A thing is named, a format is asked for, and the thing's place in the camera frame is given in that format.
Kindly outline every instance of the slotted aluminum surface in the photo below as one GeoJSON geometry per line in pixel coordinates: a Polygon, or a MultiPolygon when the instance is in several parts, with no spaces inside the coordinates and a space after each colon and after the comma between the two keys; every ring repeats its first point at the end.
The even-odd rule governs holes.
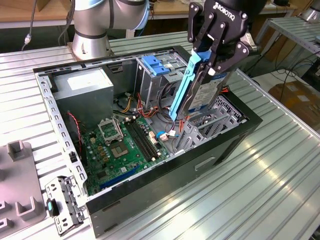
{"type": "MultiPolygon", "coordinates": [[[[170,33],[111,41],[116,53],[191,45],[170,33]]],[[[0,54],[0,145],[30,142],[43,198],[54,177],[70,174],[62,159],[32,68],[74,61],[68,48],[0,54]]],[[[320,224],[319,136],[278,107],[241,72],[232,91],[263,122],[215,169],[177,190],[99,239],[308,239],[320,224]]],[[[58,239],[54,221],[12,239],[58,239]]],[[[62,239],[93,239],[88,219],[62,239]]]]}
{"type": "Polygon", "coordinates": [[[268,25],[311,53],[320,51],[320,44],[315,41],[320,36],[320,23],[311,24],[299,17],[280,17],[269,19],[268,25]]]}

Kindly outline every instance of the label sticker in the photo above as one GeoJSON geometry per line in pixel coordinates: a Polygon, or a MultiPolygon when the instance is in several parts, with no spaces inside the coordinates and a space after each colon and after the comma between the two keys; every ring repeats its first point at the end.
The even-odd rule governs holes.
{"type": "Polygon", "coordinates": [[[176,135],[176,131],[175,130],[170,130],[169,132],[168,132],[168,134],[170,135],[170,136],[175,136],[176,135]]]}
{"type": "Polygon", "coordinates": [[[78,90],[103,84],[107,81],[100,71],[95,70],[88,71],[83,75],[71,76],[67,82],[72,90],[78,90]]]}
{"type": "Polygon", "coordinates": [[[293,85],[288,85],[286,86],[288,89],[290,89],[292,92],[298,91],[298,88],[296,88],[296,86],[293,85]]]}
{"type": "Polygon", "coordinates": [[[299,95],[297,96],[302,102],[308,102],[310,101],[309,98],[307,98],[305,95],[299,95]]]}
{"type": "Polygon", "coordinates": [[[172,64],[168,63],[166,65],[163,65],[165,68],[172,68],[172,64]]]}
{"type": "Polygon", "coordinates": [[[206,84],[202,84],[198,91],[196,92],[194,99],[192,103],[189,106],[189,111],[190,112],[195,112],[203,108],[204,106],[208,105],[212,98],[215,95],[215,92],[217,91],[217,85],[222,82],[223,78],[226,75],[224,74],[222,77],[220,76],[219,78],[214,78],[214,79],[219,79],[219,80],[212,80],[211,82],[208,82],[206,84]]]}

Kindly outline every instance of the red cable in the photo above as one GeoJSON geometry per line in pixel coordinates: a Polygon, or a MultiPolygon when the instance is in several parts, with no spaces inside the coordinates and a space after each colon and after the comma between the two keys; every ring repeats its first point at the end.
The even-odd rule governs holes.
{"type": "Polygon", "coordinates": [[[67,114],[69,116],[71,116],[75,122],[75,125],[76,125],[76,129],[78,130],[78,139],[79,139],[79,151],[81,153],[81,135],[80,135],[80,128],[79,128],[79,125],[78,125],[78,121],[77,119],[75,118],[75,116],[73,116],[70,112],[67,112],[67,114]]]}

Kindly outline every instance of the aluminum table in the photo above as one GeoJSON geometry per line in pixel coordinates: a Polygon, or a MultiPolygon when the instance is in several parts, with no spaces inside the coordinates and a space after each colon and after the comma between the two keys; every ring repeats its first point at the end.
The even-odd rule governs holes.
{"type": "MultiPolygon", "coordinates": [[[[182,45],[187,33],[111,41],[116,54],[182,45]]],[[[0,145],[32,145],[45,184],[68,176],[32,69],[73,62],[67,47],[0,54],[0,145]]],[[[231,90],[263,122],[223,163],[99,239],[308,239],[320,224],[320,136],[237,71],[231,90]]],[[[59,239],[47,217],[8,239],[59,239]]],[[[61,239],[93,239],[88,219],[61,239]]]]}
{"type": "Polygon", "coordinates": [[[294,61],[291,63],[292,66],[300,60],[299,56],[304,49],[320,57],[320,44],[315,41],[315,38],[320,36],[320,23],[311,24],[297,16],[269,18],[265,21],[256,37],[258,44],[267,32],[268,27],[275,29],[275,33],[266,44],[261,55],[264,55],[271,48],[280,35],[284,35],[300,46],[300,50],[293,57],[294,61]]]}

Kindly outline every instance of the chip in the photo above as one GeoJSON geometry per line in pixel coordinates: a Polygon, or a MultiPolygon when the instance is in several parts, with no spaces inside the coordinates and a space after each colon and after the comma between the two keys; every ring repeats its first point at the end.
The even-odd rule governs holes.
{"type": "Polygon", "coordinates": [[[110,146],[110,149],[116,159],[129,153],[123,141],[119,141],[115,144],[112,144],[110,146]]]}
{"type": "Polygon", "coordinates": [[[107,176],[106,174],[106,171],[101,171],[101,172],[98,172],[96,174],[96,176],[99,178],[99,179],[102,179],[103,177],[107,176]]]}

